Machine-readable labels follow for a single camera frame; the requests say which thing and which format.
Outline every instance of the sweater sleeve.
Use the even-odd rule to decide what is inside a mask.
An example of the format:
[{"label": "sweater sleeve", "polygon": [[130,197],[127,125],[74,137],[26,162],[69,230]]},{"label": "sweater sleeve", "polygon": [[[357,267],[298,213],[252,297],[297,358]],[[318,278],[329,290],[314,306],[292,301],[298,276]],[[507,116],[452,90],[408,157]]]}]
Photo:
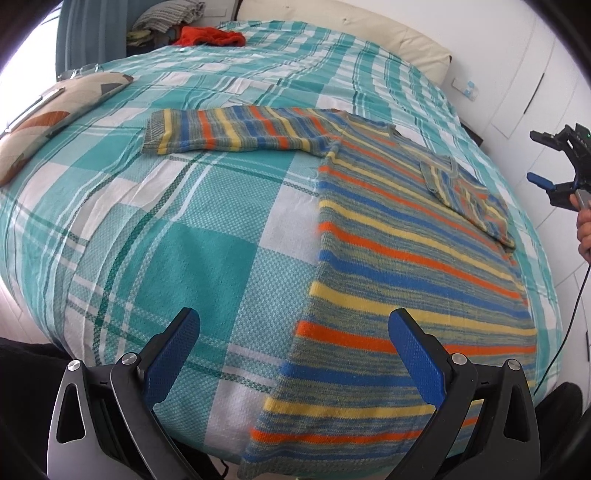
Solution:
[{"label": "sweater sleeve", "polygon": [[166,155],[189,150],[303,150],[324,157],[338,148],[345,128],[339,112],[312,108],[165,109],[151,115],[142,151]]}]

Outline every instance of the eyeglasses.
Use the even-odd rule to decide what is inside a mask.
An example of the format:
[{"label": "eyeglasses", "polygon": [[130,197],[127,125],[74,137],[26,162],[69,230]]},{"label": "eyeglasses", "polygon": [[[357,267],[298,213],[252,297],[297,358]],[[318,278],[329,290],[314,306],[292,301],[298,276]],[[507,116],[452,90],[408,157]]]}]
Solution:
[{"label": "eyeglasses", "polygon": [[60,73],[57,76],[57,81],[61,82],[62,80],[68,80],[68,79],[72,79],[75,77],[88,75],[89,73],[96,73],[96,72],[102,72],[102,71],[103,71],[103,67],[101,65],[99,65],[98,63],[89,63],[88,65],[84,65],[83,67],[80,67],[79,69],[70,69],[70,70],[66,70],[63,73]]}]

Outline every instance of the curtain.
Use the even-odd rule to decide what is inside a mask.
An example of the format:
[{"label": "curtain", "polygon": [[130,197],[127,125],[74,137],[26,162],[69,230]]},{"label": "curtain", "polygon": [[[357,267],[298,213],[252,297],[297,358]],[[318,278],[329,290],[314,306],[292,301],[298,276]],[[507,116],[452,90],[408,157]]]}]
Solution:
[{"label": "curtain", "polygon": [[125,57],[125,34],[161,0],[64,0],[57,29],[56,74]]}]

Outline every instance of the metal screw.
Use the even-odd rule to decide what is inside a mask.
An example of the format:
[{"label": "metal screw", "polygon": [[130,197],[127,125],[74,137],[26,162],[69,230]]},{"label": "metal screw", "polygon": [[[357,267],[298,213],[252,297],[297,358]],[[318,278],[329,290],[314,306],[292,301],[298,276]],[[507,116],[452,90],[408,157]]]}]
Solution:
[{"label": "metal screw", "polygon": [[132,365],[137,359],[138,356],[135,353],[126,353],[121,357],[121,363],[124,365]]},{"label": "metal screw", "polygon": [[466,355],[462,353],[454,353],[452,355],[452,362],[456,365],[466,365],[467,361],[468,359],[466,358]]},{"label": "metal screw", "polygon": [[80,368],[80,364],[82,362],[80,362],[80,360],[72,360],[69,364],[68,364],[68,370],[70,372],[74,372],[76,370],[78,370]]},{"label": "metal screw", "polygon": [[509,368],[511,368],[512,370],[515,370],[515,371],[518,371],[521,369],[521,364],[517,360],[515,360],[514,358],[509,358],[507,365],[509,365]]}]

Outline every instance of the headboard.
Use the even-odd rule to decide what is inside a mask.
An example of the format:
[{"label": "headboard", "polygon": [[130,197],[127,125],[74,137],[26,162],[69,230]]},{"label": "headboard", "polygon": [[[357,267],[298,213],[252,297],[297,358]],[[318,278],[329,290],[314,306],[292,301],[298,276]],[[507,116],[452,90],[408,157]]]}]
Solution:
[{"label": "headboard", "polygon": [[441,85],[451,52],[391,18],[337,0],[243,0],[237,20],[302,21],[377,43]]}]

